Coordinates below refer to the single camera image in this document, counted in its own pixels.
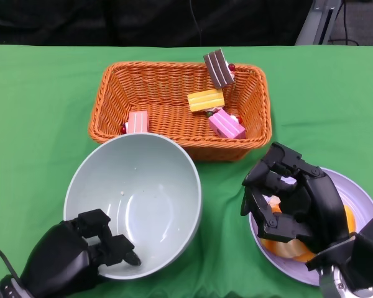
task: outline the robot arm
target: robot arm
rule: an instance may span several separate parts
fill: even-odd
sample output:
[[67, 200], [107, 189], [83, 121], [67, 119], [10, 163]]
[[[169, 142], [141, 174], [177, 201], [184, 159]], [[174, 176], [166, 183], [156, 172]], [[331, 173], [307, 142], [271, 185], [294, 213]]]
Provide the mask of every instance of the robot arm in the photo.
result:
[[[252, 213], [259, 238], [299, 239], [317, 254], [306, 266], [319, 272], [326, 298], [373, 297], [373, 219], [350, 235], [343, 202], [325, 172], [275, 142], [242, 185], [241, 215]], [[272, 213], [264, 195], [278, 196], [282, 213]]]
[[[21, 278], [6, 276], [1, 293], [11, 298], [64, 297], [94, 288], [99, 282], [98, 267], [125, 261], [141, 264], [134, 245], [124, 236], [112, 236], [111, 219], [100, 209], [79, 214], [74, 220], [52, 227], [36, 244]], [[85, 238], [101, 241], [89, 246]]]

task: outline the pink cake slice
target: pink cake slice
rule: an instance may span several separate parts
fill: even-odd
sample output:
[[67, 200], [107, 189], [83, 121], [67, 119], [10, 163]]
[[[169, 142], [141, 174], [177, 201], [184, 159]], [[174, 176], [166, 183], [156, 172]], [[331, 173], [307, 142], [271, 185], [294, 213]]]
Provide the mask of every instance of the pink cake slice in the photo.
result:
[[237, 123], [223, 109], [209, 117], [209, 125], [223, 138], [246, 138], [246, 129]]
[[129, 113], [129, 124], [128, 124], [128, 129], [127, 129], [128, 133], [148, 132], [148, 130], [149, 130], [149, 121], [148, 121], [147, 111]]

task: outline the lavender plate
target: lavender plate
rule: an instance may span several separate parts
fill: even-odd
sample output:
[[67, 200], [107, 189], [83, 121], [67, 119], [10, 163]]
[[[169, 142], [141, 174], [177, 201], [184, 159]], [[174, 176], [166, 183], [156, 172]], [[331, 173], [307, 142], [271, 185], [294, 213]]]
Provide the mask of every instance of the lavender plate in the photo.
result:
[[[365, 224], [373, 218], [372, 199], [362, 188], [349, 178], [330, 169], [322, 168], [322, 170], [333, 180], [344, 204], [348, 205], [354, 213], [356, 231], [359, 232]], [[294, 182], [293, 178], [285, 178], [284, 180], [287, 183]], [[312, 286], [319, 286], [319, 275], [316, 271], [309, 272], [304, 263], [275, 256], [273, 253], [266, 250], [257, 237], [258, 228], [251, 214], [249, 216], [249, 221], [251, 232], [258, 247], [276, 268], [297, 281], [311, 284]]]

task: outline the green tablecloth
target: green tablecloth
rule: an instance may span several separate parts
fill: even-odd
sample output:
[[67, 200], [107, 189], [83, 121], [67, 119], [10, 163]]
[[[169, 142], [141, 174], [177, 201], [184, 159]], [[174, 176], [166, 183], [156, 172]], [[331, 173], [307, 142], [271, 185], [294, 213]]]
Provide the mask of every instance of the green tablecloth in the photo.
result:
[[[62, 219], [68, 184], [98, 145], [87, 126], [101, 75], [121, 60], [202, 61], [212, 48], [0, 46], [0, 249], [20, 274]], [[273, 140], [334, 169], [373, 198], [373, 47], [224, 48], [261, 67]], [[80, 297], [320, 297], [273, 267], [239, 216], [241, 181], [266, 148], [237, 163], [197, 164], [203, 217], [187, 251], [145, 279], [108, 282]], [[6, 271], [0, 265], [0, 278]]]

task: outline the orange wicker basket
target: orange wicker basket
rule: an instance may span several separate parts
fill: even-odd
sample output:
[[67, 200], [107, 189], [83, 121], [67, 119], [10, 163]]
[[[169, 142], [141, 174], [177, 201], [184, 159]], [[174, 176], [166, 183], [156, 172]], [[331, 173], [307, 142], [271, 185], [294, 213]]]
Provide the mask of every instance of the orange wicker basket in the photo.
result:
[[235, 83], [223, 89], [225, 107], [240, 115], [247, 139], [220, 138], [205, 113], [192, 114], [187, 95], [214, 89], [203, 63], [121, 62], [104, 72], [89, 134], [104, 143], [121, 134], [130, 111], [148, 111], [149, 130], [180, 144], [196, 161], [240, 160], [271, 138], [270, 103], [264, 72], [236, 65]]

